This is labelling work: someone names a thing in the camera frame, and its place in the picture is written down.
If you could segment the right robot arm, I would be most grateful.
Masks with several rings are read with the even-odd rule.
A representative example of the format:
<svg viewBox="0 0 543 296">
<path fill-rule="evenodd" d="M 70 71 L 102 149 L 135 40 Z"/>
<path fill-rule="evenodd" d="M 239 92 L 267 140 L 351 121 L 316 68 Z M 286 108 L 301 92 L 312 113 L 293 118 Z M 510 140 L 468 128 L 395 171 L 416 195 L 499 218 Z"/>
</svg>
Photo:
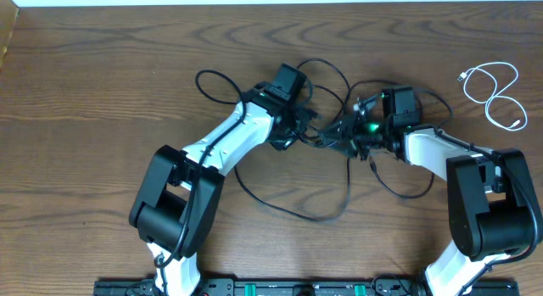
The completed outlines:
<svg viewBox="0 0 543 296">
<path fill-rule="evenodd" d="M 542 214 L 523 153 L 481 148 L 424 124 L 417 89 L 385 87 L 319 134 L 349 158 L 385 148 L 447 183 L 451 243 L 407 289 L 409 295 L 468 295 L 496 265 L 527 259 L 542 241 Z"/>
</svg>

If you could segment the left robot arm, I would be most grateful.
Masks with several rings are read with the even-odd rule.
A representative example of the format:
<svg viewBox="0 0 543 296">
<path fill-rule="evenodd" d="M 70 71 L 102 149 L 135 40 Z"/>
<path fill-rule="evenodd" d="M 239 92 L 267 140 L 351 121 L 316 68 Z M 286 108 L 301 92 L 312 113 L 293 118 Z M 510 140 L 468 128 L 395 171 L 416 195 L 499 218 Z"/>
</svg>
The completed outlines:
<svg viewBox="0 0 543 296">
<path fill-rule="evenodd" d="M 253 148 L 283 151 L 314 117 L 299 100 L 311 82 L 282 64 L 275 78 L 238 92 L 233 112 L 207 136 L 153 155 L 128 221 L 154 257 L 155 295 L 191 295 L 200 282 L 197 252 L 210 233 L 228 173 Z"/>
</svg>

